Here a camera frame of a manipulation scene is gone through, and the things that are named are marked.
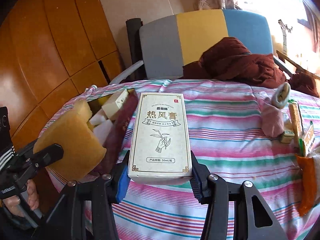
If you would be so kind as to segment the person's left hand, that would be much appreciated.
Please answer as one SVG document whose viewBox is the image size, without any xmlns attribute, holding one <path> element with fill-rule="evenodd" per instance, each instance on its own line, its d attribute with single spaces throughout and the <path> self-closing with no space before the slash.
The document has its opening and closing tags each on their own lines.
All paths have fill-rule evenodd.
<svg viewBox="0 0 320 240">
<path fill-rule="evenodd" d="M 32 179 L 27 181 L 28 205 L 31 210 L 39 207 L 39 195 L 37 194 L 36 185 Z M 25 217 L 24 212 L 20 208 L 21 200 L 18 196 L 12 196 L 2 200 L 2 203 L 7 207 L 10 213 L 18 217 Z"/>
</svg>

